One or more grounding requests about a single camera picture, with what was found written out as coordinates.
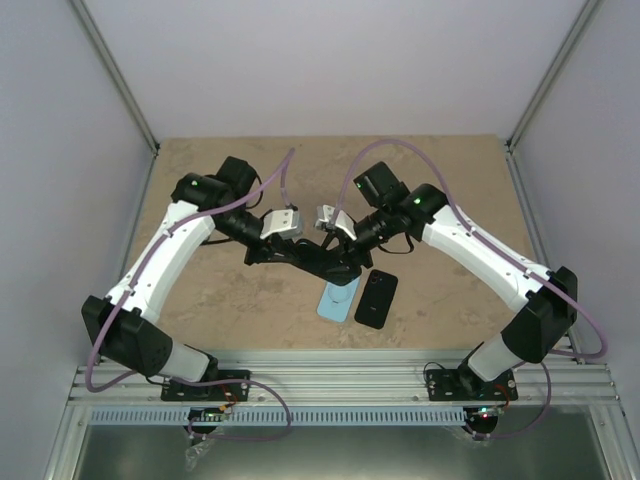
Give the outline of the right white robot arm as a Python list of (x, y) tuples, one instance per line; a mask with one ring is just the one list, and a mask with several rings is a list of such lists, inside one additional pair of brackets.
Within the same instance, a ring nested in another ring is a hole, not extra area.
[(350, 282), (370, 265), (371, 252), (397, 234), (406, 234), (457, 261), (493, 290), (514, 318), (482, 342), (456, 368), (458, 388), (481, 399), (496, 380), (520, 363), (541, 363), (577, 319), (576, 275), (521, 256), (471, 221), (438, 187), (409, 190), (383, 162), (354, 183), (374, 213), (354, 221), (334, 206), (317, 210), (316, 228), (338, 238), (333, 254), (335, 284)]

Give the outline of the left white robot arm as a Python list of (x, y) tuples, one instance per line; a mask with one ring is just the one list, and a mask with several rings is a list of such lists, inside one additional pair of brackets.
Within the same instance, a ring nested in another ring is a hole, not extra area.
[(288, 264), (335, 285), (361, 273), (350, 258), (345, 235), (327, 249), (296, 237), (294, 209), (253, 215), (247, 203), (265, 184), (245, 160), (228, 157), (213, 175), (189, 173), (171, 194), (156, 233), (129, 272), (104, 297), (90, 296), (81, 314), (93, 348), (145, 377), (162, 376), (207, 399), (221, 380), (215, 357), (177, 342), (157, 322), (162, 307), (196, 250), (216, 231), (245, 247), (244, 262)]

